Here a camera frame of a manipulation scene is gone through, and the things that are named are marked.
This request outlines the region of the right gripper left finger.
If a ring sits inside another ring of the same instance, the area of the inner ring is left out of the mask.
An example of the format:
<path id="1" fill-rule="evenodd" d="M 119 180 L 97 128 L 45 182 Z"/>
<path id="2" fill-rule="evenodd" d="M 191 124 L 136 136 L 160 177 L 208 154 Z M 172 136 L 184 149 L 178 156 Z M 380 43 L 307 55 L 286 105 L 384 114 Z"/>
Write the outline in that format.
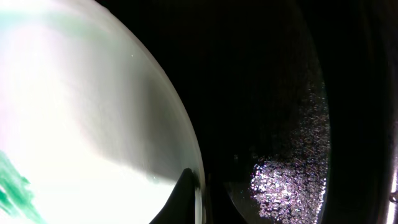
<path id="1" fill-rule="evenodd" d="M 184 169 L 170 197 L 150 224 L 194 224 L 196 186 L 193 171 Z"/>

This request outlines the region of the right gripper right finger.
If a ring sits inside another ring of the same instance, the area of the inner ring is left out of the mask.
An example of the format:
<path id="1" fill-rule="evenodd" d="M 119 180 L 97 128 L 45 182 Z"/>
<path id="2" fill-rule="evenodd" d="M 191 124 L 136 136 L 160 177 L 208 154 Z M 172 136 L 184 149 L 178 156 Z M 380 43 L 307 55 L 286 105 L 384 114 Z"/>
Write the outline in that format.
<path id="1" fill-rule="evenodd" d="M 208 174 L 205 189 L 206 223 L 209 224 L 246 224 L 230 199 L 223 183 Z"/>

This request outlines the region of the pale green plate front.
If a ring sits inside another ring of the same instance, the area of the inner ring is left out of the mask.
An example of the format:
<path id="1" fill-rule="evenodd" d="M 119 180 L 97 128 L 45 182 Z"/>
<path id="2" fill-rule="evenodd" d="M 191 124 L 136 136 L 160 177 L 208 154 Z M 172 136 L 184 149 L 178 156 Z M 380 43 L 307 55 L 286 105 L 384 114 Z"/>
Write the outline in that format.
<path id="1" fill-rule="evenodd" d="M 156 59 L 95 1 L 1 2 L 1 222 L 205 223 L 205 173 Z"/>

